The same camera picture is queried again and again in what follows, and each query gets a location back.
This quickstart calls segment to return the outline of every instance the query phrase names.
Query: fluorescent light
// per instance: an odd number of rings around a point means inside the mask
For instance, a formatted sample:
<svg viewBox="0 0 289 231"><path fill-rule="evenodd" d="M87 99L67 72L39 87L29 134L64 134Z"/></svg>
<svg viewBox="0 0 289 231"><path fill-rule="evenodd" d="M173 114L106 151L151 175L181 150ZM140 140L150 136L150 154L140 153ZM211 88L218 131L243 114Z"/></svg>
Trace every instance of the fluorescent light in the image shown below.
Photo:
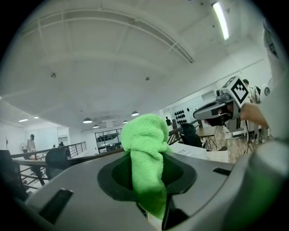
<svg viewBox="0 0 289 231"><path fill-rule="evenodd" d="M136 116L139 115L139 113L137 111L132 112L131 116Z"/></svg>
<svg viewBox="0 0 289 231"><path fill-rule="evenodd" d="M85 118L83 121L84 124L92 123L92 120L90 118Z"/></svg>
<svg viewBox="0 0 289 231"><path fill-rule="evenodd" d="M214 10L218 16L219 22L221 24L224 40L227 40L229 38L229 32L228 32L226 19L225 19L221 4L219 2L216 2L213 4L213 8L214 8Z"/></svg>

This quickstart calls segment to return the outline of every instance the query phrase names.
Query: wooden floor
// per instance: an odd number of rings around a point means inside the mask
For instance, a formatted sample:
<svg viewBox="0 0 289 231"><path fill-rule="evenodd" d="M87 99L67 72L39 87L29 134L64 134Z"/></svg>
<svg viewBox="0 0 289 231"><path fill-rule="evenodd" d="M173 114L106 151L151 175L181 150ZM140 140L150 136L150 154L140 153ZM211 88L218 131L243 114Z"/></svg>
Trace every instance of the wooden floor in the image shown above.
<svg viewBox="0 0 289 231"><path fill-rule="evenodd" d="M239 156L243 155L244 150L247 146L247 136L242 136L238 138L232 138L232 139L225 139L223 127L222 126L216 126L216 132L215 132L215 139L217 143L217 148L220 149L223 146L226 146L229 151L229 162L235 163ZM258 148L260 145L262 145L261 142L259 144L254 144L251 142L253 139L253 134L250 135L250 144L248 153L254 152L256 148ZM272 139L271 137L266 137L265 141L268 141Z"/></svg>

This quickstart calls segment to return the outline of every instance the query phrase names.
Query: ceiling beam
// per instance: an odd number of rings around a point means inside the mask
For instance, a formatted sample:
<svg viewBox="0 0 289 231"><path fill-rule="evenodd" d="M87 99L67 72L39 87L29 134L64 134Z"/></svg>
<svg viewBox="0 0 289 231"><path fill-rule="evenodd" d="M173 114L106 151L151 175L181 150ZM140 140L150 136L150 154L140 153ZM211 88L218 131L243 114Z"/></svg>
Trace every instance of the ceiling beam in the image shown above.
<svg viewBox="0 0 289 231"><path fill-rule="evenodd" d="M73 51L70 53L61 53L50 55L40 61L40 65L50 66L54 63L69 62L69 61L82 61L82 60L102 60L108 62L122 62L137 65L139 67L150 69L159 72L162 75L170 76L171 71L164 69L147 60L133 57L129 55L120 55L107 51Z"/></svg>

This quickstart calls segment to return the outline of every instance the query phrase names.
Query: ceiling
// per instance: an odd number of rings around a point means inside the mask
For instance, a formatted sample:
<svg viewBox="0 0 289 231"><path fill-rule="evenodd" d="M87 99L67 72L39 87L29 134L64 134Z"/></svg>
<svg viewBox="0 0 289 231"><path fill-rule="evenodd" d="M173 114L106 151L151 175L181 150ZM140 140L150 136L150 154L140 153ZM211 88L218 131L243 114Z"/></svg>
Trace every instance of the ceiling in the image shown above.
<svg viewBox="0 0 289 231"><path fill-rule="evenodd" d="M0 73L1 101L82 130L158 110L147 99L157 101L173 73L224 42L213 2L51 0L11 45ZM229 40L246 35L238 3L222 4L229 9ZM83 124L85 117L94 123Z"/></svg>

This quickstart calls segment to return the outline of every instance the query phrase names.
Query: hand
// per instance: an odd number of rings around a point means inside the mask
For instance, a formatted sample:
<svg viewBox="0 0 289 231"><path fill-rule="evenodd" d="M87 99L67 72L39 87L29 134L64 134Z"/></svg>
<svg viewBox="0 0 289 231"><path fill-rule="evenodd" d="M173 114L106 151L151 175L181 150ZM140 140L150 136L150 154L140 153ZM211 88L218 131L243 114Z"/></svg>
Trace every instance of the hand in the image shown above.
<svg viewBox="0 0 289 231"><path fill-rule="evenodd" d="M227 104L227 110L228 110L229 114L230 114L230 112L233 113L233 110L234 110L234 105L233 105L233 103ZM222 112L222 109L219 108L219 109L218 109L218 114L221 115L222 113L223 113L223 112ZM206 120L204 120L204 123L207 124L207 125L210 125L209 122L206 121Z"/></svg>

